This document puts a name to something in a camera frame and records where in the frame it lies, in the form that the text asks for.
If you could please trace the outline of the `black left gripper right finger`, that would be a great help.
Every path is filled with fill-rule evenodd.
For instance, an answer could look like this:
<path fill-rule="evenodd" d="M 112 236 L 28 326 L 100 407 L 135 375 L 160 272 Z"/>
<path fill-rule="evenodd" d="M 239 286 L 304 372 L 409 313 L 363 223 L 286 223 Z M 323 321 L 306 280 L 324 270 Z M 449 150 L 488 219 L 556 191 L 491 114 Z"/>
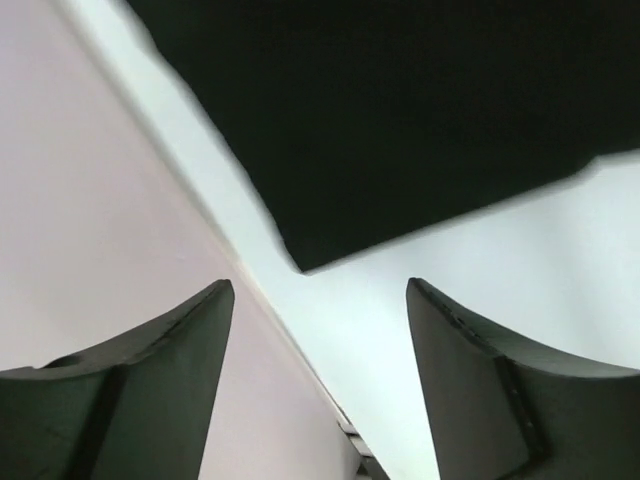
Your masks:
<path fill-rule="evenodd" d="M 413 278 L 408 321 L 444 479 L 635 479 L 639 373 L 527 338 Z"/>

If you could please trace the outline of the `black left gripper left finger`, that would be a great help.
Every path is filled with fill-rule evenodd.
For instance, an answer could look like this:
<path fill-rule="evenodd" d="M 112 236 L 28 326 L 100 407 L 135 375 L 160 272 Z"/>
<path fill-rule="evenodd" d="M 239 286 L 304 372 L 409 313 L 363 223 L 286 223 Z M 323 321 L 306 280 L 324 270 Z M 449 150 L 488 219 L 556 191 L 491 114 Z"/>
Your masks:
<path fill-rule="evenodd" d="M 227 280 L 41 368 L 1 374 L 5 479 L 195 479 L 232 322 Z"/>

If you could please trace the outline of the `black t shirt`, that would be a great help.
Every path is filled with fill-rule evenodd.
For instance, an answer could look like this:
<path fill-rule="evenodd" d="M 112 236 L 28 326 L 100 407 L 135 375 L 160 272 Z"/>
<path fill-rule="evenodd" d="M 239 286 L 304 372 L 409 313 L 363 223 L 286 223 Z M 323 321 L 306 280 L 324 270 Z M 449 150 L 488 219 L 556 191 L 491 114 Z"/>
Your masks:
<path fill-rule="evenodd" d="M 635 1 L 134 1 L 302 271 L 639 146 Z"/>

